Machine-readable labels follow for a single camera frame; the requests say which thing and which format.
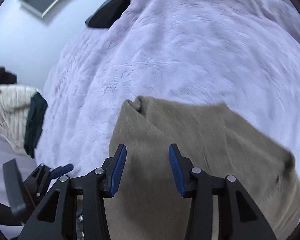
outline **white wall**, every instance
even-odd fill
[[[40,19],[5,0],[0,7],[0,65],[17,74],[18,83],[42,89],[62,48],[106,0],[60,0]]]

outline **brown garment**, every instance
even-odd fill
[[[300,182],[293,155],[225,104],[184,105],[150,97],[126,101],[110,155],[120,143],[127,146],[121,184],[113,199],[105,199],[113,240],[184,239],[191,201],[177,192],[168,158],[171,143],[208,174],[235,175],[278,240],[298,224]],[[218,231],[216,213],[214,206],[212,239]]]

